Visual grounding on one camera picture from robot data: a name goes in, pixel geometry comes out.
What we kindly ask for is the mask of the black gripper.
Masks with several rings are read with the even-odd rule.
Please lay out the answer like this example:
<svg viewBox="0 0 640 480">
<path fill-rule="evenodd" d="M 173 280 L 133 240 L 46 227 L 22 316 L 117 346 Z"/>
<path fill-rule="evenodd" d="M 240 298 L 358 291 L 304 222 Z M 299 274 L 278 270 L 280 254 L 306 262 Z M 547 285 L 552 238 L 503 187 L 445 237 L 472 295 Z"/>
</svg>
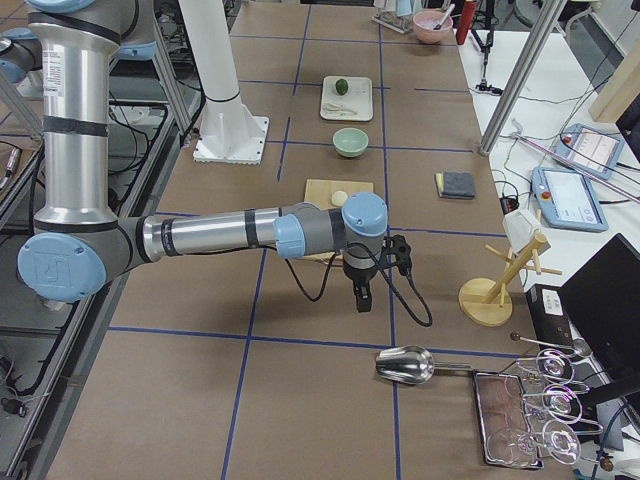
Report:
<svg viewBox="0 0 640 480">
<path fill-rule="evenodd" d="M 354 285 L 357 311 L 364 313 L 371 310 L 372 296 L 369 282 L 378 273 L 374 261 L 368 255 L 360 258 L 345 252 L 343 254 L 343 272 Z"/>
</svg>

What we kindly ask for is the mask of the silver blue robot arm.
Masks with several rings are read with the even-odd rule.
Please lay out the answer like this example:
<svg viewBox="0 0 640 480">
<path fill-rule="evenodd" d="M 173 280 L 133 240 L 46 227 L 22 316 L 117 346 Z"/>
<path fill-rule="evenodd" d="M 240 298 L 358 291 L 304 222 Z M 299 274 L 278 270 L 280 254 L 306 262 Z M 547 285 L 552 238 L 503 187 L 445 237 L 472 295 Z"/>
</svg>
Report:
<svg viewBox="0 0 640 480">
<path fill-rule="evenodd" d="M 360 192 L 339 208 L 309 203 L 193 218 L 121 218 L 109 207 L 111 63 L 148 60 L 160 47 L 149 1 L 33 1 L 30 30 L 42 47 L 45 203 L 21 247 L 22 280 L 38 295 L 75 302 L 163 257 L 274 248 L 285 259 L 342 257 L 359 311 L 390 252 L 387 206 Z"/>
</svg>

